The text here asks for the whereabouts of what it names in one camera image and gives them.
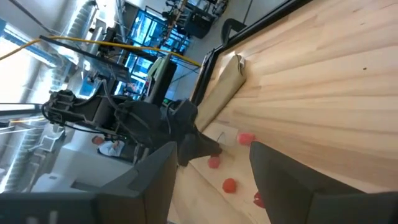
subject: wooden surface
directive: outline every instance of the wooden surface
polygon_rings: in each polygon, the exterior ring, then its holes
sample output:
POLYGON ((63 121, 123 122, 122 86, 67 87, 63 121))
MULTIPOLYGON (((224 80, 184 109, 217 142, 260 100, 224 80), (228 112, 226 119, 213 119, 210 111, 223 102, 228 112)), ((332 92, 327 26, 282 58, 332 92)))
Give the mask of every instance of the wooden surface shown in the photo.
POLYGON ((314 0, 220 55, 207 93, 233 54, 248 80, 205 130, 227 145, 221 167, 178 170, 176 222, 269 222, 242 131, 363 191, 398 190, 398 0, 314 0))

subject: black mount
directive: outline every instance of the black mount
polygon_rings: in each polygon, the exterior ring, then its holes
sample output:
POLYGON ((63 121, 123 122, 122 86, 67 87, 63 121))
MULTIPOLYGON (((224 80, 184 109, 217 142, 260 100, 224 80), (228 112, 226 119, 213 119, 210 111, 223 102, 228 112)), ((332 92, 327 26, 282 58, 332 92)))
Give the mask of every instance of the black mount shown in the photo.
POLYGON ((43 105, 45 116, 53 123, 72 122, 123 141, 127 139, 126 147, 131 150, 140 144, 153 153, 175 141, 181 166, 198 157, 221 153, 216 141, 197 130, 194 121, 198 110, 189 100, 176 102, 174 110, 169 106, 159 108, 144 101, 108 95, 108 86, 103 84, 88 100, 77 98, 70 90, 52 93, 50 101, 43 105))
POLYGON ((259 142, 250 148, 271 223, 398 223, 398 192, 366 194, 259 142))

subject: yellow cable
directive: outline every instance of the yellow cable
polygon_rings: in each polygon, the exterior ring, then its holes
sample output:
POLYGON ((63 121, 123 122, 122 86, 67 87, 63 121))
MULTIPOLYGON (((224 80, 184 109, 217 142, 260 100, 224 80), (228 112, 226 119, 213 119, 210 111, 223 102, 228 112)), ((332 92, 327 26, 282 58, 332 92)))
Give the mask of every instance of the yellow cable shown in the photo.
POLYGON ((43 121, 43 120, 44 120, 44 118, 37 118, 37 119, 10 121, 10 123, 26 123, 26 122, 30 122, 30 121, 43 121))
MULTIPOLYGON (((170 52, 168 50, 157 49, 157 48, 154 48, 154 47, 138 47, 138 46, 131 46, 131 45, 128 45, 128 44, 117 44, 117 43, 105 42, 105 41, 85 40, 85 39, 79 39, 79 38, 73 38, 73 37, 49 37, 49 38, 50 39, 58 39, 58 40, 71 40, 71 41, 85 42, 85 43, 92 43, 92 44, 101 44, 101 45, 108 45, 108 46, 113 46, 113 47, 124 47, 124 48, 127 48, 127 49, 155 50, 155 51, 158 51, 158 52, 165 52, 165 53, 168 53, 168 54, 172 54, 174 56, 177 56, 177 57, 181 58, 184 61, 187 61, 187 62, 190 62, 190 63, 196 65, 197 67, 201 67, 201 65, 198 62, 196 62, 196 61, 194 61, 192 59, 189 59, 187 57, 179 55, 179 54, 177 54, 175 52, 170 52)), ((12 52, 9 52, 8 54, 3 55, 2 57, 0 57, 0 61, 5 59, 5 58, 10 57, 11 55, 19 52, 20 50, 22 50, 22 49, 24 49, 24 48, 26 48, 26 47, 28 47, 28 46, 30 46, 32 44, 36 44, 36 43, 38 43, 40 41, 41 41, 41 39, 34 39, 34 40, 30 41, 29 43, 26 43, 26 44, 20 46, 19 48, 13 50, 12 52)))

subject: floor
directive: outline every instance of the floor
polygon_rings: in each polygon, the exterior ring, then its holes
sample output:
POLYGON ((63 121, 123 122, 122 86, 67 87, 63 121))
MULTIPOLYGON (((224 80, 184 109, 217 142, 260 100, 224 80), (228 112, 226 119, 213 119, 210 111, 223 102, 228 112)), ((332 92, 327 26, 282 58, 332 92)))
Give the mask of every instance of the floor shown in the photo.
MULTIPOLYGON (((226 12, 218 21, 216 21, 209 34, 203 39, 193 39, 185 56, 198 63, 202 63, 205 55, 221 44, 220 34, 225 20, 233 18, 244 22, 246 25, 251 25, 282 2, 284 2, 284 0, 252 0, 251 7, 249 8, 249 0, 230 0, 226 12), (249 11, 248 16, 244 21, 245 13, 247 11, 249 11)), ((185 66, 188 68, 184 68, 182 66, 178 67, 173 83, 170 85, 167 92, 167 98, 179 100, 190 97, 197 80, 198 70, 193 72, 192 70, 194 70, 195 67, 191 67, 189 65, 185 66)))
POLYGON ((398 190, 397 11, 398 0, 315 0, 223 52, 206 95, 234 54, 247 80, 204 130, 224 133, 221 165, 178 169, 170 220, 269 223, 241 132, 364 192, 398 190), (223 192, 227 178, 235 194, 223 192))

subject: red object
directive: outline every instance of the red object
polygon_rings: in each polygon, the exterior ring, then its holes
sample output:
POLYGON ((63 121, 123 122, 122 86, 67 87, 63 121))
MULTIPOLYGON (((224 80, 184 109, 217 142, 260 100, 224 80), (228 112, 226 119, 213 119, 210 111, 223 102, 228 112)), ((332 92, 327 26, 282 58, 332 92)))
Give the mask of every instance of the red object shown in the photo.
POLYGON ((238 135, 238 143, 243 146, 250 146, 254 140, 256 140, 256 137, 251 133, 241 133, 238 135))
POLYGON ((253 203, 255 203, 258 207, 265 208, 264 202, 262 201, 261 195, 260 195, 259 192, 257 192, 257 193, 254 195, 254 201, 253 201, 253 203))
POLYGON ((254 199, 253 203, 255 203, 260 208, 265 208, 264 202, 261 199, 254 199))
POLYGON ((257 193, 254 195, 254 199, 261 199, 261 195, 260 195, 259 192, 257 192, 257 193))
POLYGON ((212 169, 217 169, 220 166, 220 158, 218 156, 212 156, 207 160, 207 164, 212 169))
POLYGON ((236 181, 232 178, 224 180, 223 190, 225 193, 233 194, 236 192, 236 181))

